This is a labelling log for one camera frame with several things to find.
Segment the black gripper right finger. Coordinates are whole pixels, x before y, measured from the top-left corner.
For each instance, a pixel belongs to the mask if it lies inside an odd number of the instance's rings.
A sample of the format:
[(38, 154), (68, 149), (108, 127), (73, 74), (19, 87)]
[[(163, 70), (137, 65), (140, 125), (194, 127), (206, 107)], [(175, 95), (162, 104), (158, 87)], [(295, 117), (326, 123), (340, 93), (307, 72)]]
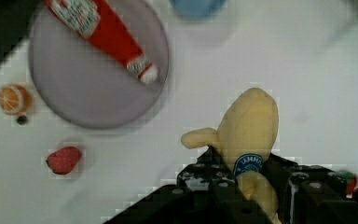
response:
[(269, 181), (278, 196), (278, 217), (282, 224), (294, 224), (295, 196), (303, 182), (321, 182), (340, 198), (347, 195), (347, 181), (343, 175), (321, 165), (300, 165), (270, 154), (263, 163), (262, 175)]

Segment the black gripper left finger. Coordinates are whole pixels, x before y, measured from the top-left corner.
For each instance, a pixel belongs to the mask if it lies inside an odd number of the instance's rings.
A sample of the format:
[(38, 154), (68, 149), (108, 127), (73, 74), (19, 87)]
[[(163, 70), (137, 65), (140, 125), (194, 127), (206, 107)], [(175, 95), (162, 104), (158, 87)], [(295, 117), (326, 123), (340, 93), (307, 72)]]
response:
[(240, 196), (237, 181), (213, 147), (208, 147), (195, 163), (187, 165), (176, 177), (177, 195), (194, 192)]

